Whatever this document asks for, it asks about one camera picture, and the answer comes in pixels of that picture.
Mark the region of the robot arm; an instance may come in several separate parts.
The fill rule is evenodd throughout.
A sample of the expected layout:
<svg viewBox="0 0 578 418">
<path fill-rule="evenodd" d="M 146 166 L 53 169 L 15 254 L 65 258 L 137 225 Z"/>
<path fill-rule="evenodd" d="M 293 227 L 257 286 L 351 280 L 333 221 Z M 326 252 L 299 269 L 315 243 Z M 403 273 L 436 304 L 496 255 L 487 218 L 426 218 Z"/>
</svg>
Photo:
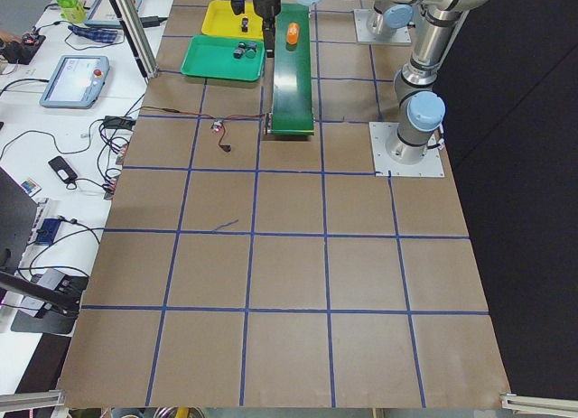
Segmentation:
<svg viewBox="0 0 578 418">
<path fill-rule="evenodd" d="M 262 20 L 263 41 L 266 48 L 266 57 L 275 56 L 275 18 L 281 12 L 281 0 L 230 0 L 234 15 L 245 12 L 246 1 L 252 1 L 254 12 Z"/>
<path fill-rule="evenodd" d="M 321 0 L 296 0 L 313 5 Z M 419 91 L 432 88 L 438 69 L 452 46 L 455 35 L 467 13 L 489 0 L 373 0 L 396 4 L 422 5 L 425 13 L 416 28 L 416 42 L 407 64 L 394 78 L 399 104 Z"/>
</svg>

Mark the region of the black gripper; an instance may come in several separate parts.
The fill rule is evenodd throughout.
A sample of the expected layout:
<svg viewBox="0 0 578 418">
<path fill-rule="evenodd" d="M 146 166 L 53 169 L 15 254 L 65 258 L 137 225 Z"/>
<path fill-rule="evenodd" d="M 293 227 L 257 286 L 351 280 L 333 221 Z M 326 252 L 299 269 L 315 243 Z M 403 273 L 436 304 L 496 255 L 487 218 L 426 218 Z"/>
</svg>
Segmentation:
<svg viewBox="0 0 578 418">
<path fill-rule="evenodd" d="M 246 1 L 251 1 L 253 10 L 263 21 L 263 40 L 266 57 L 275 56 L 275 18 L 281 12 L 281 0 L 230 0 L 234 15 L 245 12 Z"/>
</svg>

